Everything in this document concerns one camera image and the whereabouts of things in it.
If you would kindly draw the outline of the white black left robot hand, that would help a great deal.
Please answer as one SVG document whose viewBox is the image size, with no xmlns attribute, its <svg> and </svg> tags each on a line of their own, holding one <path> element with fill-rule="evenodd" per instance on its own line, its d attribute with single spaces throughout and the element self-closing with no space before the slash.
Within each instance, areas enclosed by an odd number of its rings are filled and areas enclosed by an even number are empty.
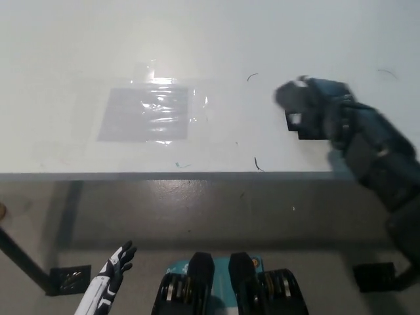
<svg viewBox="0 0 420 315">
<path fill-rule="evenodd" d="M 123 274 L 133 266 L 137 251 L 132 241 L 124 243 L 106 261 L 100 272 L 90 282 L 75 315 L 107 315 L 123 281 Z"/>
</svg>

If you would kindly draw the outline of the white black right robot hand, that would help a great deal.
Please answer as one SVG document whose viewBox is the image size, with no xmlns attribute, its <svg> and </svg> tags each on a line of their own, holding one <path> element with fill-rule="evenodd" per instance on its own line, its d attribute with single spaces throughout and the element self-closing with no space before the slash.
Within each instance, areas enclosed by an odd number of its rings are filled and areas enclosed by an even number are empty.
<svg viewBox="0 0 420 315">
<path fill-rule="evenodd" d="M 340 140 L 343 135 L 342 107 L 355 97 L 346 83 L 302 75 L 296 85 L 303 88 L 298 137 L 301 140 Z"/>
</svg>

